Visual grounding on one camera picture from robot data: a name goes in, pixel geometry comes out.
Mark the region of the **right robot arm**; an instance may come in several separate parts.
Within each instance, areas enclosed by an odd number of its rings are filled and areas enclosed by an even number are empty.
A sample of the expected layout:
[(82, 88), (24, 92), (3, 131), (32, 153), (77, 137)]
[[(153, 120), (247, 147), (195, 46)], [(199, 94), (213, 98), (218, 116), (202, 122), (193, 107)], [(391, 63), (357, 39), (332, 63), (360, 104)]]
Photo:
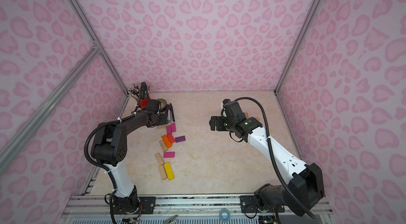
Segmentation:
[(251, 209), (264, 213), (273, 211), (278, 219), (279, 209), (288, 207), (299, 217), (307, 215), (316, 219), (311, 209), (325, 196), (321, 168), (299, 159), (273, 138), (263, 106), (251, 97), (248, 100), (258, 105), (263, 122), (247, 118), (239, 98), (224, 99), (220, 116), (213, 116), (209, 121), (212, 131), (228, 132), (237, 137), (237, 143), (246, 142), (262, 153), (271, 162), (280, 182), (278, 186), (267, 183), (257, 189), (252, 201), (242, 204), (242, 212)]

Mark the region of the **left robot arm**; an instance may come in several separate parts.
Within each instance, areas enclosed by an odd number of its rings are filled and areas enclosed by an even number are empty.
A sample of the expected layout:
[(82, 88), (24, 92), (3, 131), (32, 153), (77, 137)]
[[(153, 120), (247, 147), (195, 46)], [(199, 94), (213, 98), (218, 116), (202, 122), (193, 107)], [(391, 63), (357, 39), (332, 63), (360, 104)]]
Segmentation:
[(87, 137), (86, 160), (109, 176), (113, 191), (106, 198), (111, 217), (116, 214), (140, 214), (142, 204), (131, 181), (124, 160), (128, 155), (128, 135), (142, 127), (154, 128), (174, 121), (172, 104), (150, 99), (143, 109), (124, 118), (100, 123)]

